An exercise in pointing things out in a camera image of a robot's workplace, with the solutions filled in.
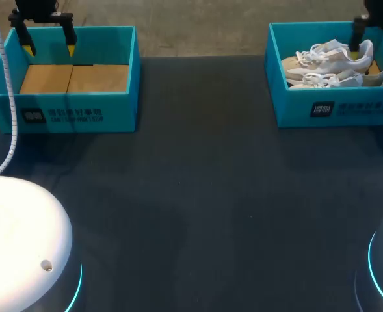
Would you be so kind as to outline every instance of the white sneaker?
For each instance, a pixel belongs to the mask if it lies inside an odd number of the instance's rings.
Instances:
[[[383,86],[383,70],[378,75],[362,75],[354,70],[345,70],[338,75],[327,73],[307,73],[302,84],[290,89],[337,88],[346,86]]]
[[[292,85],[302,83],[302,76],[307,73],[326,75],[338,74],[343,70],[355,70],[365,73],[373,60],[373,44],[365,40],[359,45],[358,59],[350,57],[347,44],[341,44],[336,39],[325,44],[315,44],[309,51],[296,52],[295,57],[282,60],[285,78]]]

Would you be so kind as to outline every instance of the white dome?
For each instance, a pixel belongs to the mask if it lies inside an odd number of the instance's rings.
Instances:
[[[41,298],[61,275],[72,240],[68,215],[51,193],[0,177],[0,311],[21,311]]]

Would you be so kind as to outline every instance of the glowing blue light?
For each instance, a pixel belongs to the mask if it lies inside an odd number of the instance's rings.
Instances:
[[[373,234],[373,236],[372,236],[371,242],[369,244],[369,249],[367,251],[367,264],[369,265],[369,271],[371,273],[373,283],[375,283],[375,286],[378,289],[378,292],[383,297],[382,289],[380,289],[378,282],[376,281],[375,276],[373,275],[372,266],[371,266],[371,246],[372,246],[373,237],[375,237],[375,234]]]
[[[82,278],[83,278],[83,266],[82,266],[82,264],[80,263],[80,280],[79,280],[79,285],[77,286],[77,290],[75,291],[73,300],[70,302],[70,305],[68,306],[67,310],[65,310],[64,312],[69,312],[69,310],[73,307],[74,302],[75,302],[75,299],[77,298],[77,296],[78,296],[78,294],[79,294],[79,291],[80,291],[80,287],[81,287],[81,279],[82,279]]]

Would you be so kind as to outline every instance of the shoelace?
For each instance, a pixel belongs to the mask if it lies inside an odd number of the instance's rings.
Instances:
[[[303,51],[303,52],[295,52],[295,55],[297,56],[298,61],[301,65],[307,66],[308,63],[311,63],[313,61],[324,61],[328,60],[328,57],[325,57],[325,52],[315,52],[314,49],[318,47],[320,44],[315,44],[311,47],[309,51]]]
[[[318,73],[307,73],[302,77],[304,85],[313,85],[315,88],[329,88],[340,86],[339,77],[333,73],[320,75]]]

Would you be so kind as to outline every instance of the concrete floor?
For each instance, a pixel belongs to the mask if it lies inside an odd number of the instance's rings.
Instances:
[[[262,54],[270,22],[352,20],[363,0],[60,0],[74,25],[135,25],[142,56]],[[0,0],[3,36],[14,0]]]

